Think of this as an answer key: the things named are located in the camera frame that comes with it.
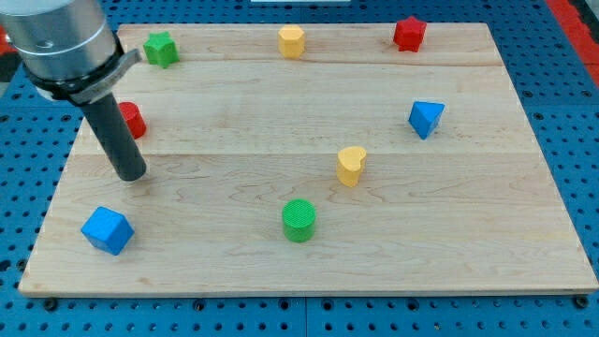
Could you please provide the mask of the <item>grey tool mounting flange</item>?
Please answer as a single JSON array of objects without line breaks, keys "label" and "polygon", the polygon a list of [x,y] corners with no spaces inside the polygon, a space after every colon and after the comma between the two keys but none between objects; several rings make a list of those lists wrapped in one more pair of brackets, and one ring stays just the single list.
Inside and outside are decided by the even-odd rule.
[{"label": "grey tool mounting flange", "polygon": [[96,103],[110,95],[113,86],[136,63],[141,61],[138,49],[125,51],[120,39],[110,34],[112,53],[98,66],[89,67],[93,54],[87,46],[51,53],[42,53],[41,61],[27,62],[25,72],[38,91],[49,100],[65,100],[73,105]]}]

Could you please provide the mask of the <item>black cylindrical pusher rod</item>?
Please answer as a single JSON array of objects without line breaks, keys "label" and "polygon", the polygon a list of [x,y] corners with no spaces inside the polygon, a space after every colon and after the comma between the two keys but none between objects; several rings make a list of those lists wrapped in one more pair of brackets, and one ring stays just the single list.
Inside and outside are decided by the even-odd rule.
[{"label": "black cylindrical pusher rod", "polygon": [[113,94],[80,109],[117,176],[126,182],[139,179],[146,172],[146,163]]}]

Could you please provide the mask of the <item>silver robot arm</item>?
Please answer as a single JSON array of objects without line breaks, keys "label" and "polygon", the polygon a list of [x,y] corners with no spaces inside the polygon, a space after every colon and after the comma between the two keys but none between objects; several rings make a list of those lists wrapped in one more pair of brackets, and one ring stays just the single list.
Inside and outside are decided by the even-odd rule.
[{"label": "silver robot arm", "polygon": [[140,178],[146,163],[112,93],[140,54],[123,49],[99,3],[1,0],[1,25],[38,91],[80,108],[119,178]]}]

